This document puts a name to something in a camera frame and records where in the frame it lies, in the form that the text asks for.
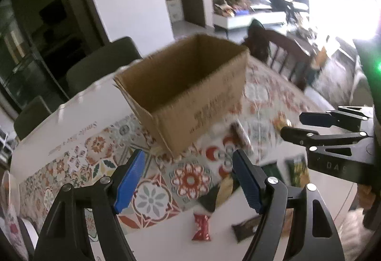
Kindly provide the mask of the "person's right hand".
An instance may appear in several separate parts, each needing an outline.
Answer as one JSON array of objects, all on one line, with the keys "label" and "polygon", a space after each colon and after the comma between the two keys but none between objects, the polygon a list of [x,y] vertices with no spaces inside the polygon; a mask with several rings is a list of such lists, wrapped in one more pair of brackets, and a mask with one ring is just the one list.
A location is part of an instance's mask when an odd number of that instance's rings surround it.
[{"label": "person's right hand", "polygon": [[371,186],[357,185],[357,198],[359,206],[363,209],[371,209],[376,195],[373,193]]}]

